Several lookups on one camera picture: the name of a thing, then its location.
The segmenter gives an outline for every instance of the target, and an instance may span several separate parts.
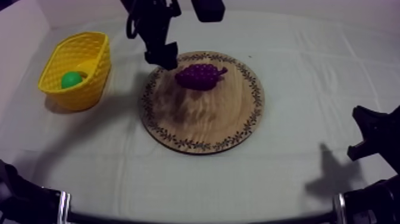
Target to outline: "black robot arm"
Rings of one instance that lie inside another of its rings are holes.
[[[400,171],[400,107],[390,114],[361,106],[353,110],[363,141],[348,148],[351,160],[379,153]],[[380,180],[364,189],[339,194],[334,199],[337,224],[400,223],[400,177]]]
[[[181,15],[177,0],[121,0],[129,16],[126,35],[134,39],[139,34],[147,51],[146,61],[167,70],[177,67],[178,45],[166,44],[168,28],[172,17]],[[223,19],[225,6],[222,0],[192,0],[193,7],[201,22],[218,22]]]

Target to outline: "plastic basket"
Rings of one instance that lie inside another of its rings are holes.
[[[108,36],[99,32],[78,33],[57,45],[38,87],[63,108],[85,110],[100,100],[110,67]],[[68,71],[87,76],[79,84],[61,89],[61,78]]]

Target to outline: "white table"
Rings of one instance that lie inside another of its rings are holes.
[[[180,52],[243,61],[267,99],[248,140],[195,157],[164,148],[143,128],[136,101],[154,66],[124,29],[121,18],[51,31],[0,125],[0,158],[39,185],[71,193],[75,211],[170,222],[273,220],[329,210],[334,194],[394,175],[378,155],[351,163],[346,150],[361,140],[355,106],[389,113],[400,104],[399,36],[244,11],[203,24],[183,12],[168,41]],[[55,44],[87,30],[110,37],[112,70],[102,101],[68,114],[45,102],[37,82]]]

